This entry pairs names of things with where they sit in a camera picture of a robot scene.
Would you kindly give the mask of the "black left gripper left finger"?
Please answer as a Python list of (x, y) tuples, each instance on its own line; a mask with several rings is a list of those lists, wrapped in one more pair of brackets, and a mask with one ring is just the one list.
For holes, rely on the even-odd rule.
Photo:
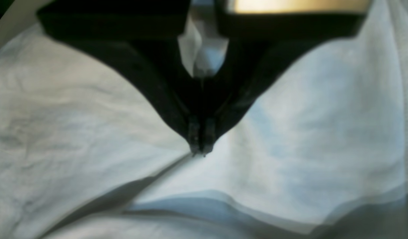
[(54, 0), (37, 11), (46, 34), (128, 80), (201, 153), (200, 90), (181, 61), (189, 0)]

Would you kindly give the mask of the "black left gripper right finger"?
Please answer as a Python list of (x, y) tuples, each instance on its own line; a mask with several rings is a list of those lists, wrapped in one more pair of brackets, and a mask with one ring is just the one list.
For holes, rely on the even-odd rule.
[(366, 0), (215, 0), (224, 61), (202, 82), (201, 152), (233, 128), (291, 64), (330, 40), (356, 36)]

